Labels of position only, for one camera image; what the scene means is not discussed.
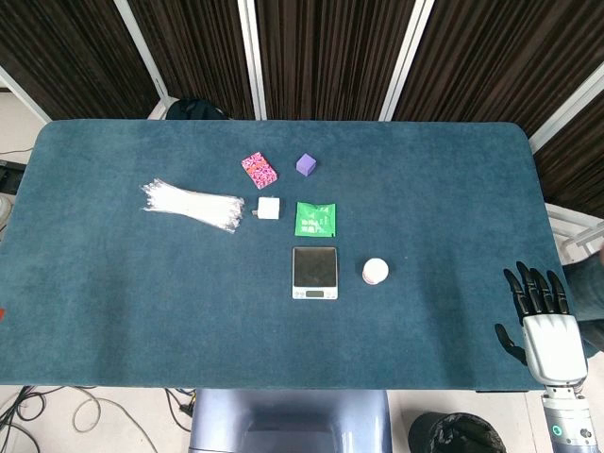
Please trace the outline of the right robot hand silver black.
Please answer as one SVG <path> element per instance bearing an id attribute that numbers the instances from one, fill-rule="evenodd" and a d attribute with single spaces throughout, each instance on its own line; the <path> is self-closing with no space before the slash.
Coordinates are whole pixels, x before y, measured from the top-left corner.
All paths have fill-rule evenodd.
<path id="1" fill-rule="evenodd" d="M 522 261 L 517 271 L 503 270 L 523 334 L 516 344 L 505 327 L 495 325 L 502 348 L 527 366 L 545 387 L 574 387 L 588 374 L 579 324 L 571 313 L 561 280 L 551 270 L 545 274 Z"/>

